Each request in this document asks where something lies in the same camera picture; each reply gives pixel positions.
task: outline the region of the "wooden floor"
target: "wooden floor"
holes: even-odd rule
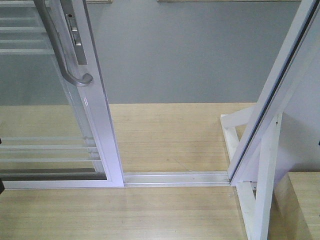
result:
[[[111,104],[123,171],[227,170],[228,155],[220,115],[252,105]]]
[[[226,170],[227,153],[219,115],[246,106],[246,103],[112,105],[124,170]],[[226,186],[5,190],[0,196],[0,239],[245,240],[247,237],[237,193]],[[274,207],[269,240],[287,240]]]

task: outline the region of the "gray wall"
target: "gray wall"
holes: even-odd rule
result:
[[[255,102],[297,2],[89,4],[110,103]]]

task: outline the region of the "wood plank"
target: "wood plank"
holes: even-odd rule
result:
[[[252,105],[111,104],[124,172],[226,170],[228,156],[220,115]]]
[[[275,189],[288,238],[320,239],[320,172],[289,172]]]
[[[245,240],[232,187],[5,190],[0,239]]]

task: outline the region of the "wooden base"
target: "wooden base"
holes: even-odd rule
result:
[[[288,239],[320,239],[320,172],[289,172],[274,192]]]

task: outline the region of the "white frame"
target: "white frame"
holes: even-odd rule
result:
[[[82,105],[88,119],[107,180],[44,180],[44,181],[3,181],[6,189],[46,189],[46,188],[106,188],[124,187],[123,170],[117,140],[111,119],[106,91],[98,57],[94,46],[88,11],[85,0],[72,0],[78,30],[81,35],[87,65],[78,66],[76,56],[67,49],[66,58],[69,70],[75,76],[90,73],[93,81],[86,87],[77,87]],[[70,45],[69,33],[60,1],[51,1],[51,11],[55,16],[56,27],[60,32],[62,44]]]
[[[247,121],[244,134],[238,145],[232,146],[233,152],[229,155],[230,184],[237,188],[249,240],[266,240],[268,237],[282,114],[309,64],[320,54],[317,39],[307,35],[319,8],[318,0],[301,2],[258,102]],[[290,71],[292,66],[293,69],[297,66],[300,68],[298,71]],[[248,117],[246,111],[233,115]],[[224,132],[230,129],[235,131],[236,126],[243,124],[243,121],[237,122],[236,118],[230,121],[232,114],[228,118],[227,116],[221,116]],[[230,140],[230,134],[225,137],[227,147],[238,140],[234,138],[235,136]],[[253,172],[258,172],[257,176],[253,176]],[[256,198],[252,191],[252,182],[255,181]]]
[[[278,78],[280,77],[283,68],[285,67],[294,50],[300,33],[302,32],[316,1],[317,0],[303,0],[292,21],[291,27],[287,33],[287,36],[285,37],[283,45],[266,80],[261,95],[247,123],[246,129],[241,140],[239,141],[232,160],[230,161],[228,175],[231,178],[232,186],[235,186],[238,182],[241,182],[241,176],[244,174],[251,157],[260,144],[262,135],[268,128],[272,119],[277,114],[282,114],[284,108],[288,104],[292,94],[301,80],[298,77],[288,79],[275,90],[275,87],[277,87],[276,85]],[[272,103],[267,106],[269,97],[273,91],[275,91],[275,94],[273,96]],[[266,111],[263,120],[259,122],[260,115],[263,113],[265,107]]]

